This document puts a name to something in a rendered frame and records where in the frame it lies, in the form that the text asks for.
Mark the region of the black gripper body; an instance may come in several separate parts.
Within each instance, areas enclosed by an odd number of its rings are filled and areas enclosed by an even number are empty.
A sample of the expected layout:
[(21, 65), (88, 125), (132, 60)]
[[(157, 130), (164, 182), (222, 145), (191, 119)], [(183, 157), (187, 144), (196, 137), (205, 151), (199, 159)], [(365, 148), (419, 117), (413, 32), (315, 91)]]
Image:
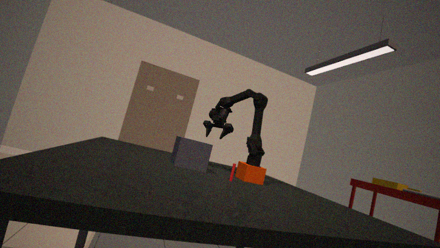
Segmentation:
[[(211, 129), (212, 129), (213, 127), (223, 128), (223, 127), (225, 126), (225, 127), (228, 127), (229, 130), (230, 130), (230, 132), (232, 133), (232, 132), (233, 132), (233, 126), (232, 126), (231, 123), (226, 123), (226, 122), (227, 122), (226, 119), (227, 119), (226, 116), (224, 116), (223, 123), (221, 123), (221, 122), (211, 123), (211, 121), (205, 120), (205, 121), (203, 122), (203, 124), (208, 124), (209, 127), (210, 127)], [(224, 124), (225, 124), (225, 125), (224, 125)]]

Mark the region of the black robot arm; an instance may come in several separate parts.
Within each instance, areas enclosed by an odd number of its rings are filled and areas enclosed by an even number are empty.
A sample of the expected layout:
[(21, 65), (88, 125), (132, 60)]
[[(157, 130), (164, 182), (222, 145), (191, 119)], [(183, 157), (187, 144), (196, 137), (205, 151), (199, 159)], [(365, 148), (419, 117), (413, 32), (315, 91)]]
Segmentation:
[[(246, 144), (248, 147), (249, 156), (247, 157), (246, 164), (249, 164), (254, 167), (260, 167), (262, 156), (264, 156), (265, 154), (262, 148), (262, 140), (261, 140), (261, 126), (263, 121), (263, 112), (268, 102), (268, 98), (265, 95), (263, 95), (260, 92), (256, 93), (251, 89), (247, 89), (246, 91), (236, 94), (234, 96), (223, 97), (220, 99), (216, 107), (211, 109), (211, 111), (209, 112), (209, 117), (211, 118), (213, 123), (214, 122), (223, 123), (224, 116), (228, 117), (229, 113), (232, 112), (230, 107), (232, 107), (233, 104), (250, 97), (253, 98), (255, 114), (253, 119), (252, 134), (250, 137), (247, 137)], [(222, 106), (223, 108), (220, 106)]]

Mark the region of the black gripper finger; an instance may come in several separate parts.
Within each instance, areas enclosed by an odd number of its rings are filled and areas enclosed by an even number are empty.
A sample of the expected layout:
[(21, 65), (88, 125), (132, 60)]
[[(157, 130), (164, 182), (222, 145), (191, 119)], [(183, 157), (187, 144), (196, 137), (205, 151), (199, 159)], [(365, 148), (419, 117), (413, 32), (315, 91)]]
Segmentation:
[(222, 133), (221, 133), (219, 139), (222, 139), (222, 138), (223, 138), (224, 136), (226, 136), (228, 133), (230, 133), (229, 128), (224, 126), (224, 127), (223, 127), (223, 131), (222, 131)]
[(209, 127), (208, 124), (204, 124), (204, 125), (206, 127), (206, 137), (207, 137), (210, 134), (210, 132), (211, 132), (211, 128)]

